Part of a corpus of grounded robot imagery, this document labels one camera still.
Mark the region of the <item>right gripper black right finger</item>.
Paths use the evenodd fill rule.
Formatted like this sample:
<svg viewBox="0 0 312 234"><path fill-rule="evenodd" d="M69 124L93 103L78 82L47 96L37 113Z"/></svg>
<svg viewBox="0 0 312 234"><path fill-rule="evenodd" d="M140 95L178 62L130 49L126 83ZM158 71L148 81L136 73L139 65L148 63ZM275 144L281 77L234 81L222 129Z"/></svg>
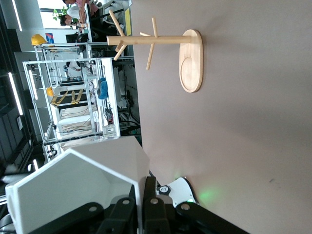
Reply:
<svg viewBox="0 0 312 234"><path fill-rule="evenodd" d="M146 178L143 197L143 229L145 234L246 234L238 226L207 209L182 202L174 207L156 197L156 178Z"/></svg>

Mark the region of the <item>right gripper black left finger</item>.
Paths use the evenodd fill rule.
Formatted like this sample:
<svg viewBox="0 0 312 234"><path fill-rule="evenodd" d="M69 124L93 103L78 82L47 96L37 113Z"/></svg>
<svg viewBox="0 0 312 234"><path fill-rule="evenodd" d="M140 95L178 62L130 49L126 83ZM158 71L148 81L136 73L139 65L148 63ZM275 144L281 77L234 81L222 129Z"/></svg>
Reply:
<svg viewBox="0 0 312 234"><path fill-rule="evenodd" d="M114 199L108 208L96 202L82 205L31 231L33 234L135 234L135 190Z"/></svg>

